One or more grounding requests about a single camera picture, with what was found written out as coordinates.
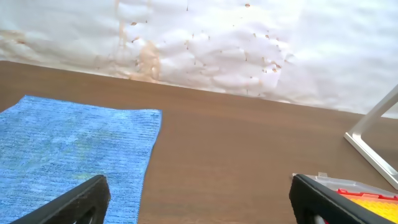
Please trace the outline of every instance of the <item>metal leg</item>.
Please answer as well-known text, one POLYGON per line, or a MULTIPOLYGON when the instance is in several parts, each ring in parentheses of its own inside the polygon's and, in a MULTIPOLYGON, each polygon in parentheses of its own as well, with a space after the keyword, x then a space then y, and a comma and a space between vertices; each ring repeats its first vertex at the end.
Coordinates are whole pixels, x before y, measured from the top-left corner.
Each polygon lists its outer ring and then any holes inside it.
POLYGON ((367 115, 348 131, 344 137, 379 173, 398 190, 398 172, 370 148, 361 138, 362 133, 398 102, 398 85, 384 97, 367 115))

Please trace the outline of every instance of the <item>yellow surface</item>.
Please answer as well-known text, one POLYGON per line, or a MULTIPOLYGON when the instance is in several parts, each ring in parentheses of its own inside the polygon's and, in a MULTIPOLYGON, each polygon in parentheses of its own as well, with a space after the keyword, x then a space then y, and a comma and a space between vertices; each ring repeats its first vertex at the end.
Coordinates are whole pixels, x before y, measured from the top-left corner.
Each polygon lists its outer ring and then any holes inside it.
POLYGON ((353 199, 358 205, 384 217, 394 223, 398 223, 398 204, 387 202, 372 202, 369 200, 353 199))

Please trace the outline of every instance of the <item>towel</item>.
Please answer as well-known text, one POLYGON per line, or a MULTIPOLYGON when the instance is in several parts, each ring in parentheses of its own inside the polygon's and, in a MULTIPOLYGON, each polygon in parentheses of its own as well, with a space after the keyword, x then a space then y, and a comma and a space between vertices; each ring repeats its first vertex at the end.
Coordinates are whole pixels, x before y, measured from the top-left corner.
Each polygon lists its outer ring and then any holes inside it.
POLYGON ((115 110, 25 96, 0 113, 0 223, 14 221, 96 174, 105 223, 137 223, 159 110, 115 110))

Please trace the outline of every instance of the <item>white metal stand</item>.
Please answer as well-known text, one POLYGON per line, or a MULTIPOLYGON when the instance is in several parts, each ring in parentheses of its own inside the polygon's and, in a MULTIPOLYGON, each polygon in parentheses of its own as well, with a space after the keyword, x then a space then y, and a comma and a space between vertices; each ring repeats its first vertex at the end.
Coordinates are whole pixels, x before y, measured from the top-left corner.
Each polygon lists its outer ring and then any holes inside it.
POLYGON ((398 85, 387 94, 367 115, 348 131, 344 137, 379 173, 398 190, 398 172, 380 157, 361 138, 362 133, 374 124, 388 109, 398 102, 398 85))

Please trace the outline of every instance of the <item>tabletop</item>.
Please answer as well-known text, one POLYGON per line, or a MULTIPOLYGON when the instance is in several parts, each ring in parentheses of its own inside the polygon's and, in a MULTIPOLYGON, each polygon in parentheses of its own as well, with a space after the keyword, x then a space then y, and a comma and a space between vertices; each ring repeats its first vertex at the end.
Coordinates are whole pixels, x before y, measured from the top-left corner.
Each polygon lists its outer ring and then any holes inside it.
MULTIPOLYGON (((24 95, 163 110, 138 224, 295 223, 292 173, 398 193, 343 137, 360 114, 0 62, 0 111, 24 95)), ((364 135, 393 167, 397 133, 381 118, 364 135)))

